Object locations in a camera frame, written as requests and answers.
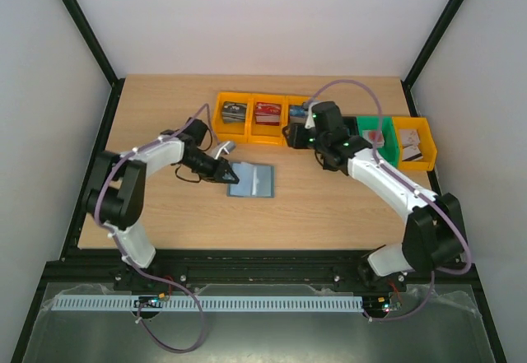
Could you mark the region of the teal leather card holder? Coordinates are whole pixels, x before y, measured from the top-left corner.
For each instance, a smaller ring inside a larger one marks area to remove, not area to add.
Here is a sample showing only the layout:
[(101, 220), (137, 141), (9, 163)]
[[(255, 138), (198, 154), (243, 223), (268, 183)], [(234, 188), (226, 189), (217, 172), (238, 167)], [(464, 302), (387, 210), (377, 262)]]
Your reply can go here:
[(232, 169), (239, 178), (229, 184), (226, 195), (235, 198), (274, 198), (275, 168), (273, 165), (233, 162)]

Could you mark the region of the black bin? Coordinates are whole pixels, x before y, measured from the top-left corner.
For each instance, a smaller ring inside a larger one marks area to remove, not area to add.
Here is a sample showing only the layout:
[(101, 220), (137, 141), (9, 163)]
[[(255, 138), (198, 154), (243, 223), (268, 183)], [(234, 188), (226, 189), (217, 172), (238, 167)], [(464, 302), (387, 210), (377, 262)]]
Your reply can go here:
[(357, 118), (355, 116), (343, 116), (343, 123), (347, 128), (350, 136), (358, 136), (359, 129), (357, 124)]

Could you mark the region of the red white card stack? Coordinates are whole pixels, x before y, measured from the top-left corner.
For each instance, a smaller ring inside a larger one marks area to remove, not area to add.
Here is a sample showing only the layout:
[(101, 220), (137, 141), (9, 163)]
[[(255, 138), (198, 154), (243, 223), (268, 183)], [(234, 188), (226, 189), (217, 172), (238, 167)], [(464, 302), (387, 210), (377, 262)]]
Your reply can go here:
[(364, 130), (363, 137), (377, 148), (383, 148), (385, 146), (385, 135), (381, 131), (377, 130)]

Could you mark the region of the white pink credit card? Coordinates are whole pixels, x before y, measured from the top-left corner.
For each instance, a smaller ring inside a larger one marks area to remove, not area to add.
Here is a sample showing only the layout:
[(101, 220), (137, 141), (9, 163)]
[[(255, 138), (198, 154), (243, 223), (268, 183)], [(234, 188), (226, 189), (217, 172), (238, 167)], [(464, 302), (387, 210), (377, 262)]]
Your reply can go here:
[(403, 147), (402, 150), (402, 161), (420, 161), (423, 159), (423, 154), (417, 145), (409, 145)]

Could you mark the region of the black card stack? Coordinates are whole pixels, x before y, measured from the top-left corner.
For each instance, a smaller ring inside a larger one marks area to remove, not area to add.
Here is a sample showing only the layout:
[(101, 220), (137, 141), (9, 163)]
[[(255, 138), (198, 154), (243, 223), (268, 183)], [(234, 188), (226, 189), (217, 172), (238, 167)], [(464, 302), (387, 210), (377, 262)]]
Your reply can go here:
[(222, 105), (221, 119), (223, 123), (244, 123), (248, 105), (246, 103), (226, 101)]

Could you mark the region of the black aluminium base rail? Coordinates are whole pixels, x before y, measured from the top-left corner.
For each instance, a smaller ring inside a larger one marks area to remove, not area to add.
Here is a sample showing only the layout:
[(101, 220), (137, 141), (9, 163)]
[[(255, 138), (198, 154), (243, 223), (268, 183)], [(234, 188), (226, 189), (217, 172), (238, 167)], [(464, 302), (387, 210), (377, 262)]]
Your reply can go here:
[(206, 285), (307, 285), (316, 289), (355, 295), (389, 292), (408, 284), (427, 284), (427, 272), (396, 273), (375, 282), (364, 282), (360, 264), (366, 261), (362, 250), (339, 251), (207, 251), (162, 249), (157, 252), (148, 273), (138, 275), (122, 262), (114, 249), (74, 249), (57, 261), (48, 262), (38, 287), (49, 283), (103, 283), (117, 291), (142, 294), (163, 291), (159, 281), (168, 277), (186, 287)]

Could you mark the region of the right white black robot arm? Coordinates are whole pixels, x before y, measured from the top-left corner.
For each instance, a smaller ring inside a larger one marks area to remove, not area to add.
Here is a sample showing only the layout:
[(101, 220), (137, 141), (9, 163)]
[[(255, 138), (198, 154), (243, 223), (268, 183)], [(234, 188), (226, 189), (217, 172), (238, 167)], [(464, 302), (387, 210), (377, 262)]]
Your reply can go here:
[(311, 103), (306, 121), (290, 122), (282, 134), (289, 147), (313, 150), (323, 169), (367, 186), (402, 219), (402, 242), (374, 250), (360, 265), (366, 289), (379, 289), (396, 272), (452, 273), (447, 263), (469, 252), (459, 200), (437, 195), (394, 168), (364, 137), (350, 132), (333, 101)]

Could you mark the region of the black frame post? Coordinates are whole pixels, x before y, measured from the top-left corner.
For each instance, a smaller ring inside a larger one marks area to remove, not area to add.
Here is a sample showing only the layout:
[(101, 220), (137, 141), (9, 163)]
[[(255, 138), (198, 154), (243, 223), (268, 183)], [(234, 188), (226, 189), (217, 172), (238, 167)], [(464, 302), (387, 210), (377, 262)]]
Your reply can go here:
[(114, 71), (111, 63), (103, 50), (103, 47), (98, 40), (95, 31), (93, 31), (90, 22), (88, 21), (84, 11), (78, 0), (61, 0), (65, 6), (69, 16), (72, 18), (79, 34), (86, 43), (98, 67), (102, 71), (106, 81), (112, 88), (122, 84)]
[(405, 89), (411, 90), (413, 88), (463, 3), (464, 0), (448, 0), (407, 76), (403, 80), (403, 87)]

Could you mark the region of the right black frame post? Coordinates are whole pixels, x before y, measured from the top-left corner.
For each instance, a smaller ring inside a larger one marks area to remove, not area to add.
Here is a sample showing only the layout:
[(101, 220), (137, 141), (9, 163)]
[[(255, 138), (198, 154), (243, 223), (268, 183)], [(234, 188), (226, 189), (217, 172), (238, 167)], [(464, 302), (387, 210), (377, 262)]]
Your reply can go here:
[(403, 87), (405, 89), (411, 90), (413, 88), (463, 3), (464, 0), (448, 0), (407, 76), (403, 80)]

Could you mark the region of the far right orange bin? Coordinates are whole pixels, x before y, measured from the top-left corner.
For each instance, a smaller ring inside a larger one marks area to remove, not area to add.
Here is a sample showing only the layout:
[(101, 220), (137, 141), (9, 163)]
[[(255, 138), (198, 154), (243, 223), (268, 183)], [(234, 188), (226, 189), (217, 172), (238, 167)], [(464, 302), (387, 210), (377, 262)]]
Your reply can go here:
[(400, 170), (433, 171), (437, 149), (431, 129), (423, 117), (393, 117), (399, 147), (397, 168)]

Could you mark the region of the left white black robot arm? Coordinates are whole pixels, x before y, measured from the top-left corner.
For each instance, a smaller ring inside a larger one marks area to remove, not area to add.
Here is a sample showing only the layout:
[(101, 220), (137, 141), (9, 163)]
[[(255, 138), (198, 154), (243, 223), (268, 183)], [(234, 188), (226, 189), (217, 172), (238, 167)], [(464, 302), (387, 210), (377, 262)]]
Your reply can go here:
[(200, 181), (238, 184), (239, 177), (226, 155), (236, 144), (219, 143), (211, 154), (200, 145), (210, 128), (200, 119), (190, 118), (179, 131), (165, 130), (154, 141), (131, 151), (102, 151), (95, 159), (82, 208), (116, 242), (128, 265), (148, 268), (156, 250), (140, 222), (147, 178), (167, 166), (185, 166)]

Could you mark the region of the orange bin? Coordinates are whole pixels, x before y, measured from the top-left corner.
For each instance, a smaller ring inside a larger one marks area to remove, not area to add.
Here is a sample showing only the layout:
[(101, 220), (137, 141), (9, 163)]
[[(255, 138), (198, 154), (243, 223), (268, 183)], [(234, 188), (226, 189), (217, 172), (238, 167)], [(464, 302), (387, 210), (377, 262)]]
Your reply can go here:
[(245, 92), (222, 91), (217, 95), (212, 127), (221, 142), (248, 142), (251, 101), (251, 94)]
[(285, 114), (284, 95), (254, 93), (249, 116), (248, 143), (281, 146), (282, 116)]
[(433, 171), (437, 149), (431, 129), (423, 117), (393, 117), (399, 147), (397, 168), (400, 170)]
[[(288, 125), (289, 122), (289, 116), (288, 116), (288, 108), (290, 105), (303, 105), (304, 102), (308, 101), (307, 97), (297, 96), (297, 95), (288, 95), (286, 97), (287, 100), (287, 106), (286, 106), (286, 116), (285, 116), (285, 122), (282, 127), (285, 127)], [(293, 149), (312, 149), (315, 143), (315, 129), (306, 129), (307, 130), (307, 148), (293, 148)]]

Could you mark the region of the green bin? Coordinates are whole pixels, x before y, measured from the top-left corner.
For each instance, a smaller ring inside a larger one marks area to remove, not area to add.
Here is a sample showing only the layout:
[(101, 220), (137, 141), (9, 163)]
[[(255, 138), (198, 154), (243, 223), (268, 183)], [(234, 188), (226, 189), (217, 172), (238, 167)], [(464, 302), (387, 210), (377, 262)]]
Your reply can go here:
[[(378, 129), (379, 119), (377, 116), (358, 116), (357, 124), (359, 135), (363, 137), (364, 130)], [(383, 118), (381, 132), (385, 135), (385, 146), (383, 148), (377, 148), (377, 150), (386, 161), (397, 168), (399, 163), (399, 144), (391, 117)]]

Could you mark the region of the left black frame post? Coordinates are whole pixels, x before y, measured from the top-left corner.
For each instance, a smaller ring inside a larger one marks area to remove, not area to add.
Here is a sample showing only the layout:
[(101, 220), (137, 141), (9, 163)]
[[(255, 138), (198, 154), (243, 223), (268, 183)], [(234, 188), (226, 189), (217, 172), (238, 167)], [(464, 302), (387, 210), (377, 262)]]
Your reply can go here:
[(98, 40), (95, 31), (93, 31), (90, 22), (88, 21), (84, 11), (78, 0), (61, 0), (65, 6), (69, 16), (72, 18), (79, 34), (86, 43), (98, 67), (102, 71), (106, 81), (112, 88), (122, 84), (114, 71), (111, 63), (103, 50), (103, 47)]

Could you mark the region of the white pink card stack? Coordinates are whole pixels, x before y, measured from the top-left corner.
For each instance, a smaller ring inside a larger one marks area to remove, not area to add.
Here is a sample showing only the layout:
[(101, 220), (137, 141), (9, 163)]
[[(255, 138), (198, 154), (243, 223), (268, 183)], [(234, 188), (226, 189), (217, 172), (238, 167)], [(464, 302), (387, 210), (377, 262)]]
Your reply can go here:
[(415, 128), (401, 128), (399, 130), (399, 137), (402, 147), (409, 145), (419, 145), (420, 137), (418, 131)]

